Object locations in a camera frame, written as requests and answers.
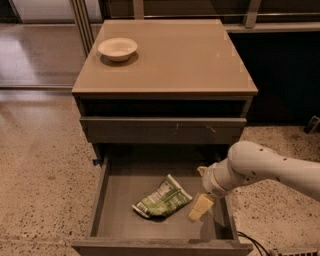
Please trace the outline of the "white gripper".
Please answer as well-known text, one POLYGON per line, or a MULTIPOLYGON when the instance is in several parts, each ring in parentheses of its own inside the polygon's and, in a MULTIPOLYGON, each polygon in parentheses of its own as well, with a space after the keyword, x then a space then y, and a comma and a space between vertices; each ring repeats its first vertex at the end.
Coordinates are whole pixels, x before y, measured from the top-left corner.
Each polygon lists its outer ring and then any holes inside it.
POLYGON ((239 185, 239 175, 231 168, 227 159, 210 166, 197 168, 201 184, 209 194, 198 194, 188 213, 190 221, 199 220, 213 205, 213 198, 223 198, 239 185))

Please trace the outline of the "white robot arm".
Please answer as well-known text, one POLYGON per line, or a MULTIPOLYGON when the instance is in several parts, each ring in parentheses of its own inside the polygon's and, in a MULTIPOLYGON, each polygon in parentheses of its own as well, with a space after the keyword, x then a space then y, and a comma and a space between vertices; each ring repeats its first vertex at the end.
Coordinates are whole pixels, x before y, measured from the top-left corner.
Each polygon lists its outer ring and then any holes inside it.
POLYGON ((188 214, 199 220, 218 198, 238 187, 265 179, 278 181, 312 199, 320 200, 320 164, 282 156, 250 141, 233 144, 227 157, 210 166, 197 168, 204 193, 198 194, 188 214))

